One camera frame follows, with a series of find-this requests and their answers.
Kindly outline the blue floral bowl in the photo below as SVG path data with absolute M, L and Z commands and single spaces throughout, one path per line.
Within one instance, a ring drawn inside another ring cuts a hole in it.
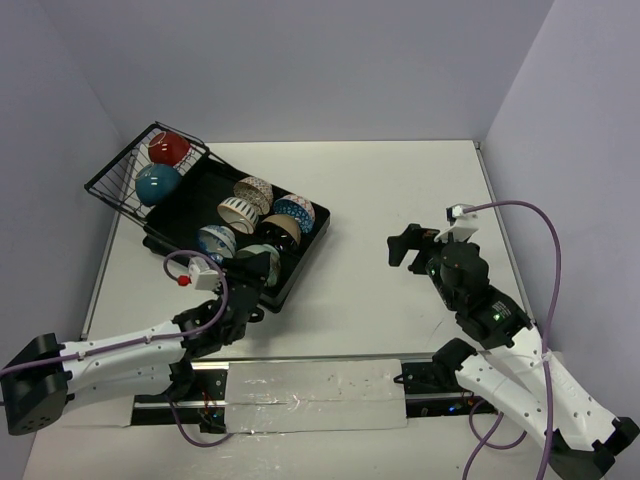
M 236 255 L 237 241 L 234 232 L 221 225 L 207 225 L 197 231 L 200 249 L 216 263 L 233 259 Z

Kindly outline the blue triangle patterned bowl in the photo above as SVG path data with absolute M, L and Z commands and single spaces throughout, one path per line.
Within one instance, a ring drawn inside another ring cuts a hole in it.
M 316 215 L 308 199 L 297 194 L 288 194 L 274 202 L 273 210 L 276 214 L 294 218 L 304 234 L 309 234 L 313 230 Z

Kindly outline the red floral bowl white inside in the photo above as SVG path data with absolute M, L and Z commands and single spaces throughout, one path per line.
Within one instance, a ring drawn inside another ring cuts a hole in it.
M 189 142 L 181 135 L 162 131 L 148 144 L 148 155 L 153 163 L 175 167 L 184 160 L 190 149 Z

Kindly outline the white bowl orange rim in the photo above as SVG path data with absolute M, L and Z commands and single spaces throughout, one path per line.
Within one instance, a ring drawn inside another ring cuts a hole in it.
M 247 235 L 255 232 L 259 215 L 250 202 L 235 196 L 228 197 L 217 206 L 217 212 L 236 231 Z

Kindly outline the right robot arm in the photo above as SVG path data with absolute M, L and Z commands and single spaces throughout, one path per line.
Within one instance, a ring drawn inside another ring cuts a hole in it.
M 466 334 L 432 357 L 427 381 L 446 391 L 480 395 L 543 449 L 562 479 L 601 479 L 639 435 L 638 425 L 600 405 L 551 352 L 518 303 L 492 286 L 480 248 L 442 240 L 418 224 L 387 240 L 391 266 L 408 251 L 409 269 L 428 276 Z

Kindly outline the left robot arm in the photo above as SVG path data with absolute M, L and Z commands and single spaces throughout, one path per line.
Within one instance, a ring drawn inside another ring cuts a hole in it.
M 193 360 L 242 339 L 247 325 L 264 315 L 258 303 L 270 270 L 267 254 L 207 264 L 215 299 L 171 320 L 103 340 L 60 342 L 53 333 L 33 338 L 1 370 L 9 434 L 34 433 L 107 400 L 188 396 L 195 386 Z

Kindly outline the brown patterned bowl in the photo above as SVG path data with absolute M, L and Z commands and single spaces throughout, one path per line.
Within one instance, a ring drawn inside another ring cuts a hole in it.
M 234 185 L 233 193 L 236 197 L 252 204 L 261 216 L 271 211 L 274 201 L 273 187 L 263 179 L 254 176 L 245 177 Z

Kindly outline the teal bowl tan inside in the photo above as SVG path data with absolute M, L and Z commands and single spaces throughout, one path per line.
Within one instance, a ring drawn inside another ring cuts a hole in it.
M 151 163 L 143 167 L 136 175 L 135 193 L 140 202 L 147 207 L 163 201 L 181 183 L 181 173 L 165 164 Z

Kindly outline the mint green bowl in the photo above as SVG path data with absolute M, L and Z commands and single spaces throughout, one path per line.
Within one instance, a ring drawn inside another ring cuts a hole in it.
M 239 249 L 235 254 L 235 258 L 244 259 L 265 252 L 268 252 L 270 255 L 270 268 L 265 286 L 271 288 L 277 285 L 281 272 L 280 253 L 274 246 L 266 243 L 249 245 Z

